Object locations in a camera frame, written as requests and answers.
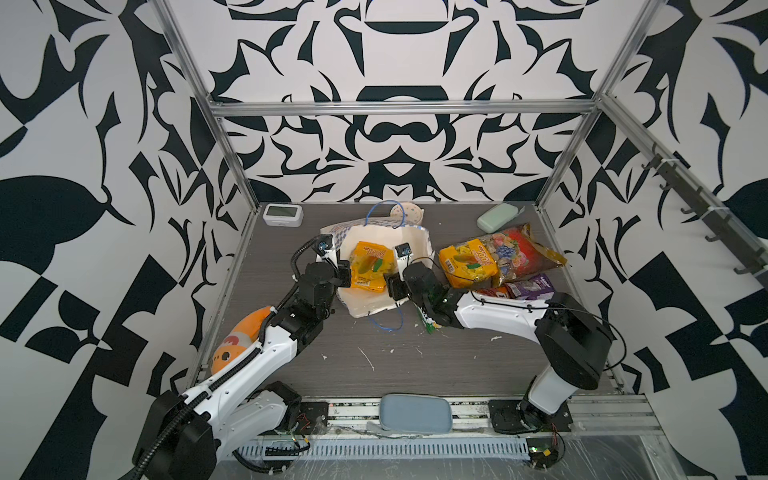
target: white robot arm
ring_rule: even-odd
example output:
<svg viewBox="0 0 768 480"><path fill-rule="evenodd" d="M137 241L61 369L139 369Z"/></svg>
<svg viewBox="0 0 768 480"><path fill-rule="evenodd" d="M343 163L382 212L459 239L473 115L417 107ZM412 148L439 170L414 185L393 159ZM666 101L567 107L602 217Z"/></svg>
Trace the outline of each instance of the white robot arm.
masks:
<svg viewBox="0 0 768 480"><path fill-rule="evenodd" d="M289 294L264 320L259 341L183 395L165 392L153 402L134 452L136 467L125 478L205 480L225 455L254 436L293 430L301 397L280 382L257 388L317 337L333 313L336 288L349 286L350 278L349 262L326 257L329 236L310 242L302 248L313 245L325 261L296 276ZM527 302L448 288L423 263L402 264L403 251L409 248L398 248L400 278L388 281L395 300L407 296L441 326L521 336L538 343L548 357L550 364L509 413L504 433L537 431L576 389L597 388L614 337L573 298L558 293L551 300ZM301 252L291 261L295 275Z"/></svg>

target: orange plush toy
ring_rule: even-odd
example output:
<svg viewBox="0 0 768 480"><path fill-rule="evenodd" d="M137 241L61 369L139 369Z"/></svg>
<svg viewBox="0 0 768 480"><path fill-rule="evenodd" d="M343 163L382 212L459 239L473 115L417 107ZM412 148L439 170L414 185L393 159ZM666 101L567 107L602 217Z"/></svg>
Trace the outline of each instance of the orange plush toy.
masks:
<svg viewBox="0 0 768 480"><path fill-rule="evenodd" d="M261 323L270 314L271 306L265 306L242 319L232 329L227 338L219 345L214 353L214 362L210 368L212 374L229 365L238 355L245 352L253 342L257 341Z"/></svg>

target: food package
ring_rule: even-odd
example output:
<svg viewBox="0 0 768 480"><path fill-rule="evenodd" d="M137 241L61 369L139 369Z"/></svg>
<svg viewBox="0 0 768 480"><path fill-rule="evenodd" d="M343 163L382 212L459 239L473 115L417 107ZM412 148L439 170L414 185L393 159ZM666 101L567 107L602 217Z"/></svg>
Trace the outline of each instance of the food package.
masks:
<svg viewBox="0 0 768 480"><path fill-rule="evenodd" d="M493 286L501 286L568 262L561 254L536 243L529 223L484 235L479 240L498 267L493 276Z"/></svg>
<svg viewBox="0 0 768 480"><path fill-rule="evenodd" d="M506 285L495 286L494 288L481 288L480 290L475 290L475 292L480 295L494 296L496 298L513 298Z"/></svg>
<svg viewBox="0 0 768 480"><path fill-rule="evenodd" d="M549 300L554 296L554 287L549 278L543 273L534 275L527 280L505 283L511 298L517 300Z"/></svg>
<svg viewBox="0 0 768 480"><path fill-rule="evenodd" d="M466 288L498 273L496 262L478 239L440 250L440 265L454 288Z"/></svg>
<svg viewBox="0 0 768 480"><path fill-rule="evenodd" d="M352 287L382 293L386 288L385 273L395 271L395 254L376 243L358 242L349 258Z"/></svg>
<svg viewBox="0 0 768 480"><path fill-rule="evenodd" d="M546 275L539 273L527 280L518 280L495 288L477 290L477 293L516 300L549 300L554 296L554 287Z"/></svg>

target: red snack bag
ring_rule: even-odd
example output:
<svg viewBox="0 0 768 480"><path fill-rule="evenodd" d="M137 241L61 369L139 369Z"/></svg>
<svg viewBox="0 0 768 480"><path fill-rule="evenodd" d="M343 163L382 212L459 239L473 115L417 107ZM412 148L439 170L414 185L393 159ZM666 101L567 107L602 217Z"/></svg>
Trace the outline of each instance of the red snack bag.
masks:
<svg viewBox="0 0 768 480"><path fill-rule="evenodd" d="M475 292L480 295L494 296L496 298L514 298L510 293L506 285L497 286L495 288L483 288L476 290Z"/></svg>
<svg viewBox="0 0 768 480"><path fill-rule="evenodd" d="M563 266L568 262L561 254L536 243L529 223L484 235L478 240L498 266L498 274L493 276L493 286Z"/></svg>

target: soap bar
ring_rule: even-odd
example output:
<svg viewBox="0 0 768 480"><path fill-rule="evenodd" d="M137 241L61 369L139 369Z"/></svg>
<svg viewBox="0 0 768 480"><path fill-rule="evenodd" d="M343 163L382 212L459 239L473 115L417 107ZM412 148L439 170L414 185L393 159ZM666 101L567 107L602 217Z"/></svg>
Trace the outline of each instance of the soap bar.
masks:
<svg viewBox="0 0 768 480"><path fill-rule="evenodd" d="M524 209L525 207L518 209L515 205L510 204L496 205L478 218L478 227L486 233L498 232Z"/></svg>

